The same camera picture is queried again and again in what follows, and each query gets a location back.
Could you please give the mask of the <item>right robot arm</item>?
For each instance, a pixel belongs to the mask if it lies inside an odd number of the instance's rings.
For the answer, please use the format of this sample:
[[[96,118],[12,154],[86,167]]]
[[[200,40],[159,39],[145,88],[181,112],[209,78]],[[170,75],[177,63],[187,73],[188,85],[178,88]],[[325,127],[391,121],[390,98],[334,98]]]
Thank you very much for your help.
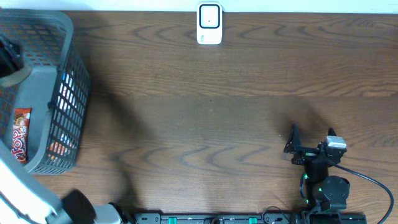
[[[345,178],[330,175],[329,168],[340,163],[347,152],[345,140],[330,128],[325,140],[319,142],[317,147],[305,147],[297,125],[293,124],[284,152],[293,155],[292,164],[304,166],[300,194],[308,205],[292,215],[290,222],[341,223],[341,212],[347,208],[350,183]]]

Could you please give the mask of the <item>red Top chocolate bar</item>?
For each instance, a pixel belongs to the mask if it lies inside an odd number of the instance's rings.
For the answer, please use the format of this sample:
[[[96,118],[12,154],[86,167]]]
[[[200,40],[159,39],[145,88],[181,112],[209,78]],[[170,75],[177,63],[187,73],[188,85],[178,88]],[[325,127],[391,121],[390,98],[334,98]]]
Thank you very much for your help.
[[[31,108],[17,108],[14,112],[12,130],[12,155],[21,163],[27,163],[27,140]]]

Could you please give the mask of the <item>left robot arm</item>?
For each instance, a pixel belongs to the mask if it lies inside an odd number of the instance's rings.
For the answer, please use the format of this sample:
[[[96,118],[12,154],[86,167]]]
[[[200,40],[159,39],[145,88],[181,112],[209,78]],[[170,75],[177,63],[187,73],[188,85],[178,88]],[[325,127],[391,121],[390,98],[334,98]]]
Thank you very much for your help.
[[[135,223],[116,204],[92,205],[77,189],[59,198],[1,143],[1,221],[5,223]]]

